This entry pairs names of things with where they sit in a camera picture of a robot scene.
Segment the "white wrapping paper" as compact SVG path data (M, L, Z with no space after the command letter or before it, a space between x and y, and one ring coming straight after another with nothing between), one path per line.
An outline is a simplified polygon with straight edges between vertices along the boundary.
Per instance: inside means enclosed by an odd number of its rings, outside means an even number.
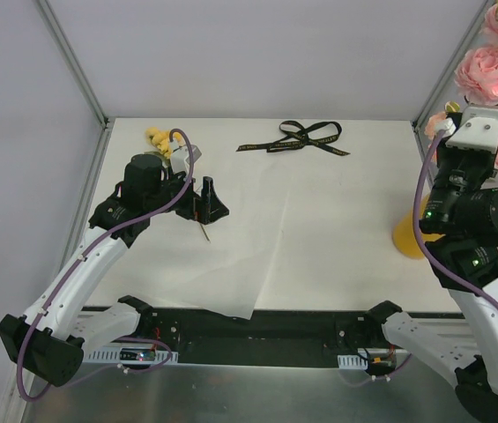
M229 209L205 227L165 213L100 280L89 306L130 294L153 306L205 308L250 318L271 273L292 182L267 154L205 154L195 176L209 175Z

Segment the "yellow flower stem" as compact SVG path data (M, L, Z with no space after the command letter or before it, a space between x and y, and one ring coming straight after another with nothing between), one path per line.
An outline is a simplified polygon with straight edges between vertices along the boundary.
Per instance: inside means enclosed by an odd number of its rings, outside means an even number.
M160 130L156 127L150 127L145 131L145 138L147 144L152 147L151 153L160 157L162 166L165 168L167 173L167 178L175 178L176 174L172 171L172 168L169 165L171 155L171 148L169 144L172 141L180 140L187 145L184 135L180 132L175 132L173 136L170 136L170 130ZM186 177L188 173L181 172L177 174L183 174L183 176Z

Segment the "black ribbon gold lettering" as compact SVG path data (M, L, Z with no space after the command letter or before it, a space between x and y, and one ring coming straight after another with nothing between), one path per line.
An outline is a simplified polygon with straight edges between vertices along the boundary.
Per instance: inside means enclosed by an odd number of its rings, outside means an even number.
M334 129L333 134L327 137L311 137L312 132L324 130L328 127ZM349 152L340 150L332 145L340 139L343 133L343 128L338 122L322 121L313 123L308 127L305 127L300 122L294 120L286 120L279 125L279 130L284 134L284 136L279 140L270 143L239 145L236 151L266 151L267 153L277 153L298 151L302 150L306 146L314 146L319 150L334 154L339 157L345 157L349 155Z

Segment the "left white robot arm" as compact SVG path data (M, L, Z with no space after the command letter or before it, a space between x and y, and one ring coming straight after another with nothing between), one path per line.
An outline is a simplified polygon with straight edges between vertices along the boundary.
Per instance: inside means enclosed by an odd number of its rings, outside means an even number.
M19 317L6 315L0 338L17 366L61 387L78 371L86 354L122 337L145 342L152 335L152 307L130 295L84 322L78 314L107 271L163 212L209 225L226 217L227 207L206 176L196 192L193 165L199 154L164 160L154 153L133 156L123 180L99 203L75 252L47 290Z

